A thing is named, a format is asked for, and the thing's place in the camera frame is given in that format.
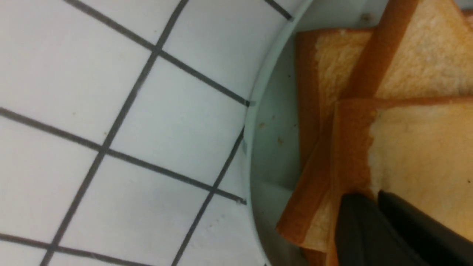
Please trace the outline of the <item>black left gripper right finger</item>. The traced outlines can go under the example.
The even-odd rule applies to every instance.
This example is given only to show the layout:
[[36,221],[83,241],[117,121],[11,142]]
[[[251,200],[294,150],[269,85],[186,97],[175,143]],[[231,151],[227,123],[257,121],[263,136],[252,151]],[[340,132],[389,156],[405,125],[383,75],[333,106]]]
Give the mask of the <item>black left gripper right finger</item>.
[[394,193],[380,191],[381,212],[408,246],[430,266],[471,266],[473,244]]

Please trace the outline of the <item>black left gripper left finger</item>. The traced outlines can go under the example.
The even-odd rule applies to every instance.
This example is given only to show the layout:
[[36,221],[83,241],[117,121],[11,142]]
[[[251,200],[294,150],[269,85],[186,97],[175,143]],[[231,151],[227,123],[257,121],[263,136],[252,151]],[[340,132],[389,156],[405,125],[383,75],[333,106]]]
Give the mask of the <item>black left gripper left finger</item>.
[[363,195],[341,198],[334,241],[340,266],[428,265]]

